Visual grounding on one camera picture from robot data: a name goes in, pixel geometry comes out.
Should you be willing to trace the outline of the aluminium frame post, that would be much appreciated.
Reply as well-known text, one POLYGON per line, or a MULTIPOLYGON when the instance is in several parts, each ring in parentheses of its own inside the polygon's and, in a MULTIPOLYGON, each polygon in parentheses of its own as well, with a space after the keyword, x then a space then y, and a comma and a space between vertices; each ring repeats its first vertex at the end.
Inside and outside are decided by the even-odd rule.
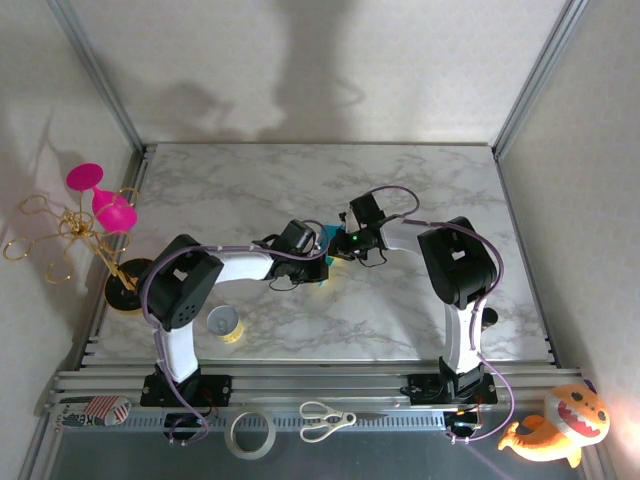
POLYGON ((565 0, 523 87, 494 140, 492 153, 496 163, 507 154, 589 3, 590 0, 565 0))
POLYGON ((145 144, 141 140, 130 116, 111 82, 107 71, 92 46, 70 0, 45 0, 57 23, 62 28, 81 65, 94 85, 104 105, 109 110, 131 148, 143 154, 145 144))

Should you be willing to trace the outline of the clear tape roll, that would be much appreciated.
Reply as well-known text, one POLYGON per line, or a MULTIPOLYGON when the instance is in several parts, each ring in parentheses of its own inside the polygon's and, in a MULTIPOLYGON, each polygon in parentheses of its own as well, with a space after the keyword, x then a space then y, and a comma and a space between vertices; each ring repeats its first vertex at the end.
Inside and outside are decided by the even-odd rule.
POLYGON ((259 460, 266 456, 273 448, 276 439, 276 426, 273 417, 267 413, 264 409, 257 406, 244 406, 240 408, 233 419, 226 426, 224 433, 225 444, 236 458, 241 460, 259 460), (236 441, 235 430, 240 421, 247 416, 257 415, 260 416, 266 422, 267 435, 264 443, 256 450, 243 450, 240 448, 236 441))

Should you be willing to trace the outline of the yellow label tin can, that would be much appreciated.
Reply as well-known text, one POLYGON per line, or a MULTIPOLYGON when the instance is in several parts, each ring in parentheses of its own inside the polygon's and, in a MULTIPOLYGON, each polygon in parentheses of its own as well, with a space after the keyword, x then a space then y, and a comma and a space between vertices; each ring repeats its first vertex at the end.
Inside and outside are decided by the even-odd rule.
POLYGON ((206 324, 209 332, 224 343, 235 343, 244 334, 244 325, 237 310, 228 305, 213 308, 206 324))

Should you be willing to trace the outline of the teal cloth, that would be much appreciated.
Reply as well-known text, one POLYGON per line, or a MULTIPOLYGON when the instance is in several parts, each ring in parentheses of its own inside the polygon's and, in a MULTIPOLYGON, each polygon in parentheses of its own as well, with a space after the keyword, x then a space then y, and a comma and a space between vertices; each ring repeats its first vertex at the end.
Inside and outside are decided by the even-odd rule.
MULTIPOLYGON (((324 234, 320 232, 318 235, 318 239, 316 240, 317 247, 320 250, 328 250, 330 242, 338 233, 343 232, 344 228, 338 225, 327 225, 326 230, 327 233, 324 234)), ((324 264, 322 265, 322 268, 320 270, 320 280, 317 282, 318 286, 322 285, 329 279, 329 269, 330 266, 334 263, 334 258, 330 257, 328 253, 325 253, 323 262, 324 264)))

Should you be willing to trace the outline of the orange shark plush toy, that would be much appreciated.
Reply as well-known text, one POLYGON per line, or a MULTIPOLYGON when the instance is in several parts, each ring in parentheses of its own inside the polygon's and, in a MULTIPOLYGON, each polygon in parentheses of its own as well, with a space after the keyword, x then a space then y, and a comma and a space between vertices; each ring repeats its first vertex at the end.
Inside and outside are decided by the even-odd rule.
POLYGON ((511 449, 532 462, 565 459, 576 468, 582 449, 603 441, 611 427, 611 415, 594 389, 585 384, 555 386, 546 394, 544 413, 511 423, 497 449, 511 449))

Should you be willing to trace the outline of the pink plastic wine glass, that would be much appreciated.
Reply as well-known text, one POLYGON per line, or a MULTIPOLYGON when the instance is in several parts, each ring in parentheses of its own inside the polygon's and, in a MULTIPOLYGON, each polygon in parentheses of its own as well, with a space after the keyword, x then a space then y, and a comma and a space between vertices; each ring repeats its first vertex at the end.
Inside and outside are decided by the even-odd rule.
POLYGON ((66 177, 67 186, 74 191, 91 191, 91 212, 106 233, 128 233, 137 224, 134 203, 125 197, 130 189, 103 190, 99 187, 104 171, 96 163, 84 163, 74 167, 66 177))

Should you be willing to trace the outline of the aluminium rail base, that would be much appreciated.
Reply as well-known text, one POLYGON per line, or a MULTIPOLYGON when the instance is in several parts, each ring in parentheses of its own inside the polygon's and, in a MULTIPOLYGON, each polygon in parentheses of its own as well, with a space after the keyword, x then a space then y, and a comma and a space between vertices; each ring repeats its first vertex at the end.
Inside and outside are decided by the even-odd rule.
MULTIPOLYGON (((205 374, 232 377, 232 390, 227 407, 261 405, 272 409, 295 408, 307 400, 320 400, 335 408, 382 410, 422 408, 455 411, 475 405, 412 405, 400 389, 411 374, 438 374, 433 362, 373 363, 271 363, 271 362, 206 362, 205 374)), ((140 405, 145 377, 155 368, 142 363, 100 363, 91 360, 79 369, 54 375, 40 399, 51 409, 68 397, 122 395, 140 405)), ((583 377, 577 369, 562 369, 545 362, 498 362, 485 368, 497 387, 498 403, 485 408, 506 408, 515 402, 537 405, 555 386, 580 384, 583 377)), ((181 407, 143 407, 166 411, 181 407)))

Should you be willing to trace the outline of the white handled scissors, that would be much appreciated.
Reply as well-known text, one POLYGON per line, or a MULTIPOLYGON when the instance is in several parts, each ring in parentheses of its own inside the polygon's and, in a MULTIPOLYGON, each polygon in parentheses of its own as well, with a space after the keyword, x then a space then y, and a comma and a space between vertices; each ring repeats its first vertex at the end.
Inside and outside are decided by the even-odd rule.
POLYGON ((341 429, 355 426, 359 421, 387 417, 387 414, 383 413, 337 410, 318 400, 302 403, 299 407, 299 415, 303 422, 299 436, 308 444, 322 442, 341 429))

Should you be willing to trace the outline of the black controller board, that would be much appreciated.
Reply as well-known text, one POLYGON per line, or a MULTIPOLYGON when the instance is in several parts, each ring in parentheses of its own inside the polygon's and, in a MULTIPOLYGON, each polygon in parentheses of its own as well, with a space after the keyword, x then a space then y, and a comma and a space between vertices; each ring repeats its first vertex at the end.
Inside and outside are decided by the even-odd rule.
POLYGON ((194 414, 168 414, 163 435, 170 444, 187 444, 203 439, 208 434, 211 411, 194 414))
POLYGON ((444 413, 446 430, 453 435, 471 437, 483 427, 481 410, 478 406, 444 413))

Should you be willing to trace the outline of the flag patterned pouch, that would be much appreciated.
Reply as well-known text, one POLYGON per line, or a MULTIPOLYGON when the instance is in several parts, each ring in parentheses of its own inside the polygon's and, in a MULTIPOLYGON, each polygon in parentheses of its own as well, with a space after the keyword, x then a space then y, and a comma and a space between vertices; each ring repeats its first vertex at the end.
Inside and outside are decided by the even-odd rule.
POLYGON ((61 401, 56 425, 66 428, 111 427, 127 420, 131 401, 125 396, 68 397, 61 401))

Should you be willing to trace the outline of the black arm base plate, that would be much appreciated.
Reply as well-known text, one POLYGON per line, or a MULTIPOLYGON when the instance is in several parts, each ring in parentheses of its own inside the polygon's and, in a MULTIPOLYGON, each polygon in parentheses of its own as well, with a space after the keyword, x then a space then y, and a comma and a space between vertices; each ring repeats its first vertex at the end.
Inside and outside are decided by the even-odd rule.
MULTIPOLYGON (((194 375, 174 385, 182 398, 192 407, 227 407, 232 390, 228 375, 194 375)), ((162 372, 145 377, 140 405, 143 407, 181 407, 182 403, 171 389, 162 372)))
POLYGON ((480 383, 462 393, 453 395, 450 386, 438 374, 411 374, 400 389, 412 405, 495 405, 497 387, 491 374, 485 373, 480 383))

